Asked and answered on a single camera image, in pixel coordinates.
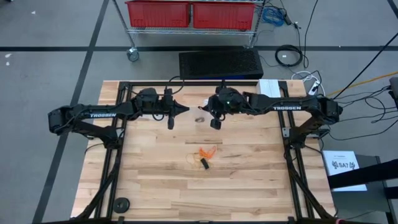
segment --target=wire shelving cart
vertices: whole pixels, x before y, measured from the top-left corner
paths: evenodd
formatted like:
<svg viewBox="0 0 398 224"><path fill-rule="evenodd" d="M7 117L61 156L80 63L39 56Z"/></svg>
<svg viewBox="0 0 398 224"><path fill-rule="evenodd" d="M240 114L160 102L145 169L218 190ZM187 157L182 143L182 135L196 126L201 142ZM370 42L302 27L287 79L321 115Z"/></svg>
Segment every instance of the wire shelving cart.
<svg viewBox="0 0 398 224"><path fill-rule="evenodd" d="M187 2L187 0L168 0L168 1L184 1ZM135 62L136 60L139 59L139 52L138 49L134 43L134 39L132 35L136 34L196 34L196 35L243 35L243 36L248 36L249 37L249 44L245 45L247 48L253 48L255 44L255 39L256 36L258 35L258 28L259 24L261 22L261 15L264 10L264 5L266 4L267 0L188 0L189 2L231 2L231 3L239 3L239 2L245 2L245 3L255 3L255 4L260 4L261 8L260 11L258 12L258 18L256 19L256 23L254 25L254 28L251 30L243 31L239 29L197 29L193 28L193 19L191 18L190 24L188 27L132 27L128 28L126 22L124 21L123 15L120 11L120 8L118 6L118 3L116 0L112 0L116 11L119 15L119 18L122 22L122 25L124 27L124 31L131 43L131 48L127 50L127 58L131 62Z"/></svg>

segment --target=robotic arm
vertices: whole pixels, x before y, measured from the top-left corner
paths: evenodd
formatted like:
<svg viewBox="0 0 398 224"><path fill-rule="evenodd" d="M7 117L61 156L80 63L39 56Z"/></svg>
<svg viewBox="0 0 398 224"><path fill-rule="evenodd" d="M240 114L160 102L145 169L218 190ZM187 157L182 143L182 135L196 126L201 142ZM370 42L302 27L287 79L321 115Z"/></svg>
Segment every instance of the robotic arm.
<svg viewBox="0 0 398 224"><path fill-rule="evenodd" d="M224 85L217 87L216 94L209 98L208 104L199 109L209 112L214 117L210 126L217 130L221 129L221 122L226 114L260 115L270 111L307 111L312 117L300 127L292 127L287 138L288 144L299 148L303 148L305 138L317 132L321 126L337 123L343 112L337 102L320 95L270 98L255 93L240 94L234 88Z"/></svg>
<svg viewBox="0 0 398 224"><path fill-rule="evenodd" d="M174 127L174 117L189 110L188 107L178 104L173 100L172 89L164 90L163 97L159 99L154 88L141 90L131 100L114 106L76 105L63 106L51 111L49 116L49 129L51 133L61 135L68 132L82 134L86 137L100 138L106 148L120 147L117 129L112 126L99 127L83 122L88 118L119 118L134 121L144 114L162 114L168 116L167 126Z"/></svg>

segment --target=wooden tabletop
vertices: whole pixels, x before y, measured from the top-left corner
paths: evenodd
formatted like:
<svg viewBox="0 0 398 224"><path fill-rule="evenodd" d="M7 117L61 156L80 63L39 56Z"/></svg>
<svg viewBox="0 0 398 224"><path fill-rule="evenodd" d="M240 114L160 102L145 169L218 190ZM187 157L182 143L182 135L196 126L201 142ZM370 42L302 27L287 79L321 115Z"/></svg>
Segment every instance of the wooden tabletop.
<svg viewBox="0 0 398 224"><path fill-rule="evenodd" d="M301 81L287 80L287 84L290 96L305 95ZM118 81L105 81L98 104L114 104L118 85ZM255 86L233 88L256 92ZM163 93L164 87L156 89ZM154 121L152 116L127 123L116 198L128 198L131 206L126 213L113 213L114 219L122 215L126 220L283 221L295 216L278 114L228 115L221 130L214 130L211 116L197 108L214 92L214 86L185 86L174 95L190 111L175 118L173 130L167 129L167 119ZM303 111L294 116L297 126L310 117ZM204 122L195 122L200 117ZM94 124L107 126L111 120L96 119ZM98 143L95 139L88 146ZM316 140L308 139L306 144L319 149ZM216 148L208 170L198 162L201 147L205 151ZM302 155L310 190L333 215L321 155L306 148ZM86 153L71 217L82 212L97 192L104 156L103 146ZM306 216L300 190L299 194Z"/></svg>

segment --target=black round weight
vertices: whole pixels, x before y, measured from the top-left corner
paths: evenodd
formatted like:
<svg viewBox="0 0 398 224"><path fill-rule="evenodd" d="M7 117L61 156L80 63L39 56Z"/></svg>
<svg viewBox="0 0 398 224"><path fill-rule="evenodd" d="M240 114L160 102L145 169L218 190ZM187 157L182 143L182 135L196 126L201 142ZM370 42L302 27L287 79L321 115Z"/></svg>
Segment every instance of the black round weight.
<svg viewBox="0 0 398 224"><path fill-rule="evenodd" d="M129 207L130 201L127 198L117 198L113 203L113 211L116 213L124 213Z"/></svg>

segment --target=gray floor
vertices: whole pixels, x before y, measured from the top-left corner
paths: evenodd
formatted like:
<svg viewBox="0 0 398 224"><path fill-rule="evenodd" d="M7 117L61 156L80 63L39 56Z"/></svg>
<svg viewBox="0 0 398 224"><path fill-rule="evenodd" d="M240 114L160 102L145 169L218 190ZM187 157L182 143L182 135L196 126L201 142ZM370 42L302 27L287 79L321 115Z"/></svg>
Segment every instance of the gray floor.
<svg viewBox="0 0 398 224"><path fill-rule="evenodd" d="M124 1L119 1L126 16ZM280 6L277 0L272 1ZM315 0L284 0L289 16L303 29L307 26ZM0 2L0 47L87 47L100 13L102 1L95 0L15 0ZM308 32L308 46L380 46L396 32L398 19L387 0L320 1ZM261 24L260 30L272 29ZM148 46L244 45L247 37L138 35L136 44ZM292 27L263 32L257 45L297 45ZM106 10L96 46L128 46L118 16L111 3ZM179 52L141 52L130 63L123 51L94 52L85 78L80 103L98 101L103 80L165 80L178 75ZM374 57L372 51L309 51L310 66L319 70L326 92L344 87ZM260 54L275 65L273 51ZM86 52L0 52L0 223L30 223L55 152L58 137L47 130L47 113L68 105L78 80ZM292 60L286 53L287 60ZM366 70L360 81L398 70L398 52L383 52ZM263 64L264 78L289 79L292 72ZM303 70L299 65L293 71ZM346 94L375 91L388 85L388 79L362 85ZM392 106L387 94L379 97ZM346 108L342 118L378 114L364 103ZM379 132L394 119L371 124L371 119L338 123L332 127L336 138ZM335 141L325 138L325 149L353 150L358 154L380 156L381 161L398 157L395 135L398 127L368 138ZM68 137L44 221L66 220L72 209L87 140L76 134ZM341 210L342 218L363 211ZM386 223L383 214L372 213L359 221Z"/></svg>

